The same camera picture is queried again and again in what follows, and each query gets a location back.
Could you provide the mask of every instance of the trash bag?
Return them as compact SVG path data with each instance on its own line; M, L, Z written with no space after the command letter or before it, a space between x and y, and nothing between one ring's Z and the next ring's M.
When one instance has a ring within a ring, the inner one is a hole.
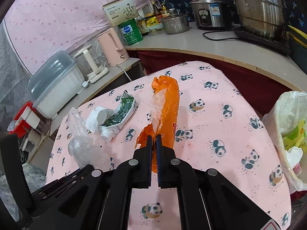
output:
M73 156L79 168L91 164L95 169L108 171L111 166L109 155L93 143L82 117L74 107L68 112L68 126L73 133L68 143L68 153Z
M304 152L300 160L302 173L298 177L286 158L287 151L283 141L283 137L293 132L301 120L307 121L307 93L297 91L283 93L271 111L264 115L262 119L277 149L282 170L289 184L290 193L307 190L307 152Z
M155 77L151 87L154 90L150 108L152 123L142 130L136 140L135 148L138 144L141 144L140 148L145 147L147 136L150 135L154 141L158 134L161 134L163 146L173 148L179 109L177 80L168 76ZM152 155L152 171L157 172L156 152Z

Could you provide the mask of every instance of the countertop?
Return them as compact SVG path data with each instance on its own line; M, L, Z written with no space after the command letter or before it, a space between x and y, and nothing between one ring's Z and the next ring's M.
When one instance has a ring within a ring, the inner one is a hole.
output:
M187 32L147 35L126 49L169 51L218 59L261 73L292 90L307 92L307 75L290 57L240 40L210 41L203 37L203 32L206 31L190 23ZM234 32L223 32L208 34L208 37L219 39L236 36Z

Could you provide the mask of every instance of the white tissue paper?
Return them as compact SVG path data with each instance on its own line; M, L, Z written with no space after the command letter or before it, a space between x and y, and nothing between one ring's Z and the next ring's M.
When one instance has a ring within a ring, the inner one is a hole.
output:
M287 161L291 168L294 168L303 157L303 150L299 147L293 146L286 153Z
M91 132L97 132L98 126L103 124L106 119L111 117L114 110L104 108L102 106L97 106L94 110L91 111L90 115L88 116L85 126Z

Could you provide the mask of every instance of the table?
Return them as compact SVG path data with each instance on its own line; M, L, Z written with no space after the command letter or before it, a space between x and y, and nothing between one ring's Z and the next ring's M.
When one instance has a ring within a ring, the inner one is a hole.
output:
M90 133L94 144L110 156L110 170L133 156L135 141L150 123L151 82L169 75L179 85L179 111L174 150L193 168L216 168L252 201L286 228L291 221L288 184L282 173L275 184L270 175L280 170L280 161L265 128L253 108L225 75L204 62L185 62L134 80L78 108L84 120L96 106L115 109L124 90L134 96L138 109L111 142ZM65 116L53 146L47 183L78 168L68 154L73 134ZM148 212L149 206L159 210ZM133 189L128 229L180 229L176 189L159 189L152 173L148 190Z

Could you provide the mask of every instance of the orange plastic bag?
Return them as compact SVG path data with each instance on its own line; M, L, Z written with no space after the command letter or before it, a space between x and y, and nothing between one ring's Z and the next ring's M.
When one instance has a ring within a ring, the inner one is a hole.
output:
M163 146L173 148L175 131L179 109L179 86L177 80L168 77L155 77L151 87L154 90L152 105L150 108L151 124L147 125L136 140L135 147L141 144L140 148L146 146L147 136L150 135L153 141L156 135L161 134ZM152 155L152 171L157 172L157 155Z

